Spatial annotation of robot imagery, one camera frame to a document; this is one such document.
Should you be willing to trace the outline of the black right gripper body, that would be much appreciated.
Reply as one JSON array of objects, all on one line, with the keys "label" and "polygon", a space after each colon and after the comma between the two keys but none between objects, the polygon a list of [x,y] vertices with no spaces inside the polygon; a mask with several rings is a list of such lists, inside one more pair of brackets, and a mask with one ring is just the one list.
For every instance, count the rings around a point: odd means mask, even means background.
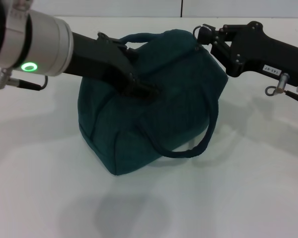
[{"label": "black right gripper body", "polygon": [[230,41],[226,73],[238,77],[247,71],[279,79],[282,73],[290,77],[289,84],[298,86],[298,47],[267,36],[263,25],[251,21],[246,25],[225,25],[226,41]]}]

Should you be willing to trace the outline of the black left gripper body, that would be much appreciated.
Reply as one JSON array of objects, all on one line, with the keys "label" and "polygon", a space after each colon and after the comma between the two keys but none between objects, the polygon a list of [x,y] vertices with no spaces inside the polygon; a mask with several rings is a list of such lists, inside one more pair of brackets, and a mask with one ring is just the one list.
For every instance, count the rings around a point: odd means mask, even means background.
[{"label": "black left gripper body", "polygon": [[127,77],[136,73],[109,67],[109,37],[101,32],[97,39],[73,33],[73,40],[72,57],[64,73],[103,81],[123,93],[128,85]]}]

